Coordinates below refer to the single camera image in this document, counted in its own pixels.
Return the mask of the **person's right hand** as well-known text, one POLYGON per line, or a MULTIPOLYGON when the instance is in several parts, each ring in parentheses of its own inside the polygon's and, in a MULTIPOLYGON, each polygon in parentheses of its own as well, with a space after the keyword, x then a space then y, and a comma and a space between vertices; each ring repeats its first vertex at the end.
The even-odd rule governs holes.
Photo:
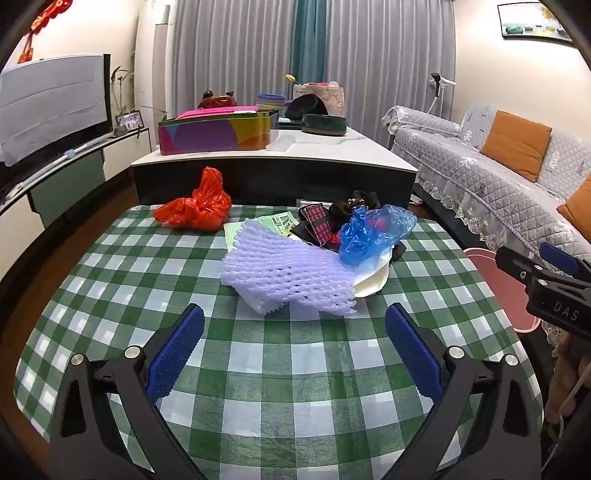
POLYGON ((576 400, 569 394, 590 363, 590 355, 578 358, 571 352, 572 344, 572 335, 565 333, 558 347, 558 357, 545 406, 545 417, 550 424, 557 424, 560 417, 566 418, 575 410, 576 400))

